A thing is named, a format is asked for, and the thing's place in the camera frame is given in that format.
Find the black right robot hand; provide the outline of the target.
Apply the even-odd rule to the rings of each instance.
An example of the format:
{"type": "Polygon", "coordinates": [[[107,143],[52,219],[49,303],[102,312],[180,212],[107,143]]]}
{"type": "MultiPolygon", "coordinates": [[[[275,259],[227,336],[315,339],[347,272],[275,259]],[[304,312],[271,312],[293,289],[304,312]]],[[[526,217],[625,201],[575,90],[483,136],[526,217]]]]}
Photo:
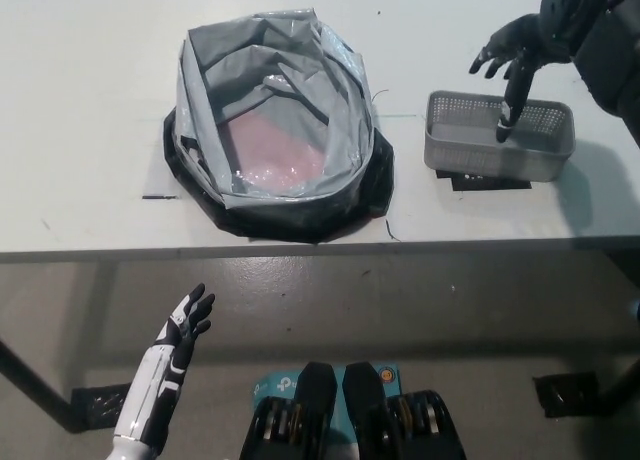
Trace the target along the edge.
{"type": "Polygon", "coordinates": [[[508,83],[496,128],[499,143],[509,138],[520,119],[541,65],[541,51],[539,15],[527,14],[494,32],[470,66],[469,73],[476,74],[489,62],[485,78],[491,79],[501,67],[509,64],[504,74],[508,83]]]}

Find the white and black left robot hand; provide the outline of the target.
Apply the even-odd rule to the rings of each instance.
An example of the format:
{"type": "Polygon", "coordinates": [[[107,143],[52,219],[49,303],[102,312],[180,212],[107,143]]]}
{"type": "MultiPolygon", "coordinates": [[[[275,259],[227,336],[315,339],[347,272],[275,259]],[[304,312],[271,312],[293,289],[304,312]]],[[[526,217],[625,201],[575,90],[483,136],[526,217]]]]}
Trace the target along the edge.
{"type": "Polygon", "coordinates": [[[215,296],[200,283],[176,306],[149,347],[131,383],[114,436],[161,454],[199,335],[211,327],[215,296]]]}

